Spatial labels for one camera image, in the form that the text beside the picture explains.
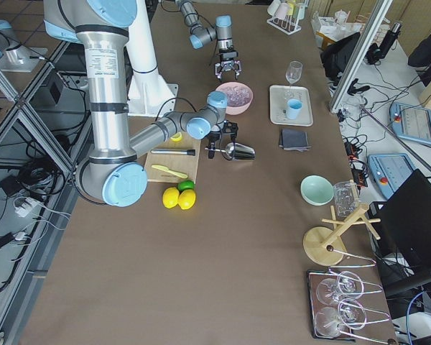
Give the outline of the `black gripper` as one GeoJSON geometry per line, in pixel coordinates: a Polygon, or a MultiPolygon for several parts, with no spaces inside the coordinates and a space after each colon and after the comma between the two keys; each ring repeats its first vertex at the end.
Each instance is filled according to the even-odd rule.
{"type": "Polygon", "coordinates": [[[241,61],[238,59],[238,52],[236,50],[233,51],[224,51],[219,54],[219,62],[214,65],[215,76],[218,80],[222,80],[223,71],[234,71],[235,79],[241,74],[241,61]]]}
{"type": "Polygon", "coordinates": [[[232,142],[236,141],[238,133],[238,124],[231,121],[223,121],[215,124],[210,131],[211,134],[208,135],[208,158],[213,159],[216,153],[216,143],[218,138],[220,139],[222,135],[229,135],[232,142]]]}

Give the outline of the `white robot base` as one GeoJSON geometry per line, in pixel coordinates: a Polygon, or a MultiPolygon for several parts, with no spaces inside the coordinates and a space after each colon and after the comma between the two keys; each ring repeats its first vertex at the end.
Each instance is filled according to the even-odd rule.
{"type": "Polygon", "coordinates": [[[175,108],[178,85],[168,84],[159,74],[149,17],[144,1],[137,1],[137,14],[129,26],[126,49],[133,70],[128,91],[130,116],[163,116],[175,108]]]}

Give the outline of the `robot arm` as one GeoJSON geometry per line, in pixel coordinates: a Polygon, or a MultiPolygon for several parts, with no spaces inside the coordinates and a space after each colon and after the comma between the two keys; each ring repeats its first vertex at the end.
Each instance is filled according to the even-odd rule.
{"type": "Polygon", "coordinates": [[[143,1],[46,1],[47,33],[85,50],[94,148],[76,171],[83,192],[111,206],[136,203],[147,186],[136,161],[178,132],[202,139],[226,116],[227,98],[208,95],[199,111],[171,111],[135,135],[129,107],[157,108],[172,92],[157,70],[149,17],[143,1]]]}
{"type": "Polygon", "coordinates": [[[190,42],[194,49],[200,49],[211,42],[217,43],[219,62],[214,65],[216,78],[222,81],[225,72],[233,71],[237,80],[242,69],[238,51],[233,44],[231,16],[227,14],[219,16],[214,25],[209,24],[205,27],[200,22],[201,16],[191,1],[175,1],[175,4],[190,30],[190,42]]]}

